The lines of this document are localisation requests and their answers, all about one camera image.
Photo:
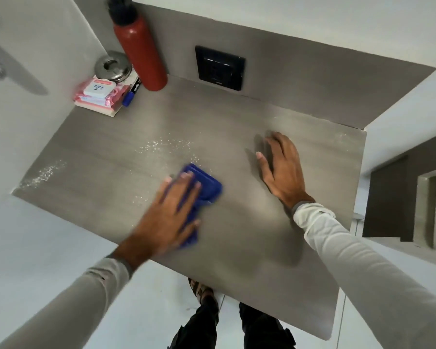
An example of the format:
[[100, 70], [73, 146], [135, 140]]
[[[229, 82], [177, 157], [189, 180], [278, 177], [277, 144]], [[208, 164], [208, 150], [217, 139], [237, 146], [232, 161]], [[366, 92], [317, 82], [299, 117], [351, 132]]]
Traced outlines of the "person's left hand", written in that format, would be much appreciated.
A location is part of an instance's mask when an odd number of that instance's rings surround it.
[[133, 270], [153, 257], [180, 247], [186, 241], [182, 239], [180, 229], [197, 199], [201, 184], [196, 182], [186, 202], [178, 210], [178, 204], [172, 201], [172, 185], [176, 178], [167, 177], [163, 180], [140, 222], [112, 253]]

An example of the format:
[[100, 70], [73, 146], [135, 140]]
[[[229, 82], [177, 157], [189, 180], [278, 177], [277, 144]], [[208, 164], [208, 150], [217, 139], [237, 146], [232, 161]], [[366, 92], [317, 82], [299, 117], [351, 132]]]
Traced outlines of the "person's right hand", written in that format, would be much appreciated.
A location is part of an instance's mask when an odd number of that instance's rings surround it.
[[296, 146], [284, 134], [271, 132], [265, 138], [272, 154], [270, 169], [274, 176], [274, 186], [267, 186], [288, 210], [300, 203], [314, 203], [306, 192], [300, 157]]

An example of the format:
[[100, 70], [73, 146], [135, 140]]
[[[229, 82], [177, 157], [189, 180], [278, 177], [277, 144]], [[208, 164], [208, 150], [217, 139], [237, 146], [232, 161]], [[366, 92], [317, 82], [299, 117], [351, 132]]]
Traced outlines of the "blue cleaning cloth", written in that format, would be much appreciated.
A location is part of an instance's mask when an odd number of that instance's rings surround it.
[[223, 185], [221, 182], [219, 182], [217, 179], [215, 179], [206, 171], [202, 170], [193, 163], [184, 165], [179, 171], [179, 175], [181, 175], [182, 173], [192, 173], [193, 179], [191, 180], [185, 194], [183, 195], [180, 203], [178, 204], [178, 210], [180, 210], [182, 208], [182, 205], [186, 202], [196, 182], [199, 182], [201, 184], [201, 188], [197, 199], [195, 199], [187, 215], [186, 221], [180, 229], [180, 232], [182, 232], [188, 224], [192, 223], [198, 218], [202, 209], [215, 203], [220, 197], [223, 190]]

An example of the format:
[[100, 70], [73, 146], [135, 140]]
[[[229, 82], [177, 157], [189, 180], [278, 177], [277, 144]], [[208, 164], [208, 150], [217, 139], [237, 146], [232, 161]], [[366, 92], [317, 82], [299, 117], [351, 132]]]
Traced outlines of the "person's left forearm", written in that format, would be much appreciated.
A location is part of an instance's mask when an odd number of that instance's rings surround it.
[[0, 342], [0, 349], [83, 349], [133, 275], [111, 254]]

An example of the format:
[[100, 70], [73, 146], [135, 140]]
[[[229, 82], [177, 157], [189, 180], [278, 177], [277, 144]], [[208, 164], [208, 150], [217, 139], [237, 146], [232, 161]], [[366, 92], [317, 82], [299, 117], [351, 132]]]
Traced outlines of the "person's right forearm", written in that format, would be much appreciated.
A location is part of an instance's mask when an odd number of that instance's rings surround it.
[[383, 349], [436, 349], [436, 296], [347, 231], [323, 205], [293, 220]]

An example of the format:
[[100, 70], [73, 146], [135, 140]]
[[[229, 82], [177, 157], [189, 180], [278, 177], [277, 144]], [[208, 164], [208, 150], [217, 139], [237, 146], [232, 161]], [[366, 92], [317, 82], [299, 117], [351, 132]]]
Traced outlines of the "spilled white powder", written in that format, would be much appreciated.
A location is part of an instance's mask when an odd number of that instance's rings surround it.
[[16, 190], [41, 188], [46, 183], [103, 181], [128, 178], [134, 174], [147, 178], [175, 174], [183, 165], [199, 163], [200, 148], [187, 139], [170, 135], [148, 138], [109, 138], [83, 136], [65, 141], [54, 137], [27, 170]]

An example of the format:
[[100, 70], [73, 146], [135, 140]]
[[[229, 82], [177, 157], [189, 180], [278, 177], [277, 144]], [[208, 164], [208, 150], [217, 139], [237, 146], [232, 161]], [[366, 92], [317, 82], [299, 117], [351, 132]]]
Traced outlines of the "brown sandal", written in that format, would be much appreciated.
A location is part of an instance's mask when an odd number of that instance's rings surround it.
[[217, 299], [215, 297], [214, 290], [211, 287], [208, 287], [198, 281], [195, 281], [192, 278], [188, 278], [188, 283], [200, 305], [202, 305], [204, 300], [207, 299], [212, 299], [215, 302], [215, 304], [218, 304]]

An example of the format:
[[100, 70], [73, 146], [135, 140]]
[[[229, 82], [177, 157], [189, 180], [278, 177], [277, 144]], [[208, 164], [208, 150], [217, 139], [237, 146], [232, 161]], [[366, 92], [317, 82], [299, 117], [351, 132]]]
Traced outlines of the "person's left leg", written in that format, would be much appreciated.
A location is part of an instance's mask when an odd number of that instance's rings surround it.
[[219, 307], [212, 293], [206, 293], [200, 307], [175, 334], [168, 349], [215, 349]]

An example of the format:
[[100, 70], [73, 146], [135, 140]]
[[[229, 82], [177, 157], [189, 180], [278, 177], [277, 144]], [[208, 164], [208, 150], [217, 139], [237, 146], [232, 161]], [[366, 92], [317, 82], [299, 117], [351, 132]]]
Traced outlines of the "marker pen with blue cap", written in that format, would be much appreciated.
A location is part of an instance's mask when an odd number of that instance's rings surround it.
[[136, 78], [136, 81], [131, 86], [129, 92], [125, 95], [122, 105], [125, 107], [128, 107], [132, 100], [134, 99], [139, 87], [141, 86], [142, 82], [139, 77]]

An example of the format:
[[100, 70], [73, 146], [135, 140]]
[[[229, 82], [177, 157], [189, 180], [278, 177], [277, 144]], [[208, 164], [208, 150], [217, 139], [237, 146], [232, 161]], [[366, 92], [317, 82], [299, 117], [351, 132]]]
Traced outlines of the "pink wet wipes packet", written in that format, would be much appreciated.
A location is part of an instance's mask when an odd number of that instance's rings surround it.
[[122, 107], [130, 85], [99, 79], [95, 75], [82, 82], [73, 95], [74, 104], [110, 117]]

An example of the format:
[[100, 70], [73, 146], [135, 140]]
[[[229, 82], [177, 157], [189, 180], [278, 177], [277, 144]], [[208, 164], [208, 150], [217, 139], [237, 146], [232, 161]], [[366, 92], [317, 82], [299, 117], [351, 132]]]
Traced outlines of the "person's right leg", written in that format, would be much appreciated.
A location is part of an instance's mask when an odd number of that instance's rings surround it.
[[278, 319], [249, 305], [239, 303], [244, 332], [244, 349], [296, 349], [291, 331]]

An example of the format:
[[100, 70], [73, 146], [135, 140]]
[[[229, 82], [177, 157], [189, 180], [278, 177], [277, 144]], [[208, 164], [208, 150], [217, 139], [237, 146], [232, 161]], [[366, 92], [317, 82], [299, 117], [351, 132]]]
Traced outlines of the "dark brown cabinet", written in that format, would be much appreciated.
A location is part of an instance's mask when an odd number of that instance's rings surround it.
[[363, 236], [436, 251], [436, 137], [371, 173]]

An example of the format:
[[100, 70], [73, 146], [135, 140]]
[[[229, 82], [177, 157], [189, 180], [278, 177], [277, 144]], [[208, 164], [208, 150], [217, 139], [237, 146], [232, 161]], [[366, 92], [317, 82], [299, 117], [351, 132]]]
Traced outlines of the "round steel container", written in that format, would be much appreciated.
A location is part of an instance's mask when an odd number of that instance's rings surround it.
[[123, 52], [108, 51], [94, 65], [94, 75], [117, 84], [125, 81], [132, 73], [133, 66]]

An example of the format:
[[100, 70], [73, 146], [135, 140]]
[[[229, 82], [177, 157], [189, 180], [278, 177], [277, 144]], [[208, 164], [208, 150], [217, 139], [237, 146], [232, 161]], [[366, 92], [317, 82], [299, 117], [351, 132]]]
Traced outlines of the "red water bottle black cap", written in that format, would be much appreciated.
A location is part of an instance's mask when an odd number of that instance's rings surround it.
[[117, 40], [133, 65], [144, 87], [162, 90], [168, 76], [149, 26], [132, 0], [107, 0]]

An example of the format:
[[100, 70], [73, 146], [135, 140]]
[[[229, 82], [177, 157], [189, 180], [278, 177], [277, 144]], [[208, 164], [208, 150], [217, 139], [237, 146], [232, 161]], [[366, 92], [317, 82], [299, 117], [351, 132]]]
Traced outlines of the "black wall socket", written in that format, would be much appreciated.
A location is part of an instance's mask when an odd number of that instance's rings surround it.
[[237, 92], [242, 90], [246, 59], [237, 55], [195, 46], [198, 78]]

